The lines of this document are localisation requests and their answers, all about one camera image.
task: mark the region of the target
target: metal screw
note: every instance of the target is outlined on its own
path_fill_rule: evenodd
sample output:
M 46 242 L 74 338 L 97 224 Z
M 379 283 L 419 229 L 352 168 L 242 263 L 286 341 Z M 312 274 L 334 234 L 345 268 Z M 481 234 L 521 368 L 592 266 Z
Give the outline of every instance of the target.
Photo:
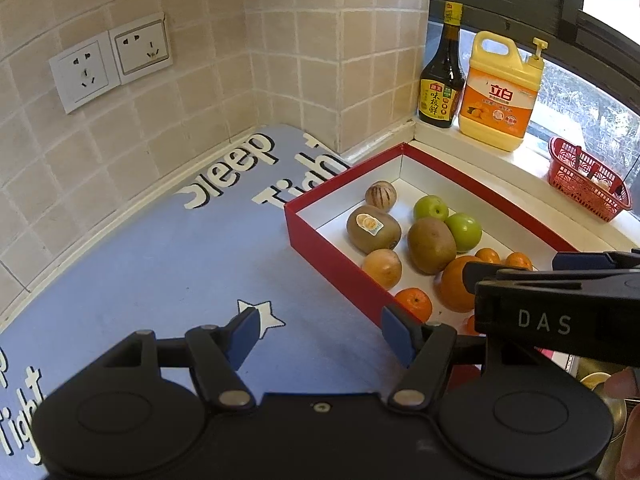
M 328 402 L 316 402 L 314 404 L 314 411 L 316 413 L 327 413 L 331 410 L 331 405 Z
M 228 390 L 218 397 L 221 404 L 230 408 L 240 408 L 251 402 L 251 395 L 243 390 Z
M 424 402 L 424 394 L 418 390 L 399 390 L 394 393 L 394 402 L 406 408 L 416 408 Z

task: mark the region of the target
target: green apple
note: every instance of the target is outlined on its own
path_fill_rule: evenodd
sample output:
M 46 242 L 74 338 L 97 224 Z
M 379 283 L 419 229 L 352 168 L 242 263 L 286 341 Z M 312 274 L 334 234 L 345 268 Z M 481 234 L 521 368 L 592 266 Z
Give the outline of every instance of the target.
M 466 253 L 480 243 L 482 226 L 471 216 L 465 213 L 455 213 L 444 223 L 451 231 L 459 253 Z
M 419 220 L 427 216 L 445 221 L 449 216 L 449 207 L 439 196 L 423 196 L 414 205 L 414 218 Z

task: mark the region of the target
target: soy sauce bottle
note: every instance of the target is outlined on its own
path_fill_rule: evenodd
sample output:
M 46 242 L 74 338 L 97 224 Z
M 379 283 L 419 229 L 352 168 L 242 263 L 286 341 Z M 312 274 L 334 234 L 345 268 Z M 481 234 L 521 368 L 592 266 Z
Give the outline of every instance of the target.
M 418 116 L 439 128 L 451 126 L 465 87 L 458 59 L 461 18 L 462 4 L 445 2 L 444 28 L 438 51 L 420 74 Z

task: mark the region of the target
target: outlet cover plate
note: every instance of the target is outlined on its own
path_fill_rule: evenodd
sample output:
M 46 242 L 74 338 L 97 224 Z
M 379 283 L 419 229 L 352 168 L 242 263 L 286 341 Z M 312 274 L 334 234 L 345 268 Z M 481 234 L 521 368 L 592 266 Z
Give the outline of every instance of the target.
M 123 84 L 174 63 L 163 12 L 112 28 L 109 37 Z
M 49 65 L 67 114 L 120 85 L 106 31 L 57 54 Z

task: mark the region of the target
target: bottle label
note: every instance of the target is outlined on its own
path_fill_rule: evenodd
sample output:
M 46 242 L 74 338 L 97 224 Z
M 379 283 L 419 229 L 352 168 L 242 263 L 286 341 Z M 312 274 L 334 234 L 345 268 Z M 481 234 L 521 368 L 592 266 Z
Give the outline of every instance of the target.
M 462 19 L 462 4 L 456 2 L 444 3 L 444 22 L 447 25 L 460 26 L 460 20 Z
M 458 109 L 460 92 L 433 79 L 420 81 L 421 113 L 437 121 L 450 121 Z
M 372 236 L 377 235 L 378 231 L 385 226 L 380 220 L 366 213 L 356 216 L 356 224 Z
M 537 96 L 538 92 L 470 68 L 460 116 L 522 139 Z

